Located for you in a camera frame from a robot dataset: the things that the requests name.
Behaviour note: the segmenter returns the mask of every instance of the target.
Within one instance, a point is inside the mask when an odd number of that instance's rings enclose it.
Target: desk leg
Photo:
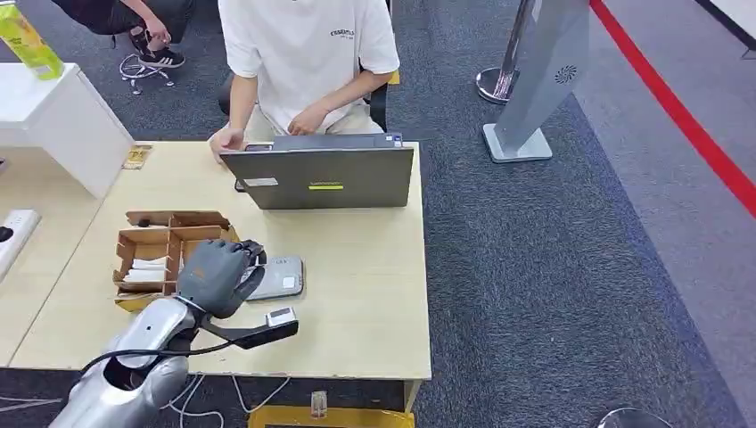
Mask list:
[[[405,413],[412,413],[412,406],[415,404],[417,392],[419,392],[422,384],[423,381],[404,381]]]

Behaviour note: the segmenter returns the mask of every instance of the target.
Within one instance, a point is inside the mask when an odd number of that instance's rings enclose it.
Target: laptop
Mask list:
[[[407,206],[415,151],[400,134],[277,136],[272,145],[222,152],[263,210]]]

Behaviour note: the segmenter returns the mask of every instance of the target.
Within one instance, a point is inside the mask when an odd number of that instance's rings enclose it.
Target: robotic arm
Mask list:
[[[150,303],[105,353],[85,366],[50,427],[144,426],[181,391],[189,356],[231,345],[248,350],[296,334],[299,321],[292,308],[267,314],[265,324],[254,328],[210,322],[236,312],[259,286],[266,262],[262,246],[253,241],[200,243],[178,276],[177,294]],[[191,350],[200,328],[225,342]]]

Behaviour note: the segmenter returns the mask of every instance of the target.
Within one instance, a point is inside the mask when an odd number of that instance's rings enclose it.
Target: sneaker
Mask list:
[[[175,69],[184,65],[184,56],[164,47],[159,51],[147,51],[139,55],[139,63],[156,69]]]

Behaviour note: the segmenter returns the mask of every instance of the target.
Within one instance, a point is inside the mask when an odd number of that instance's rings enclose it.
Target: cardboard compartment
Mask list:
[[[127,217],[131,224],[144,224],[143,220],[147,219],[151,226],[164,226],[119,232],[116,254],[121,264],[119,270],[113,271],[112,278],[119,290],[115,302],[130,312],[141,310],[151,301],[176,292],[182,260],[191,257],[198,243],[213,239],[239,242],[234,228],[216,211],[131,211]],[[128,270],[134,265],[134,259],[155,260],[162,257],[166,258],[163,281],[124,281]]]

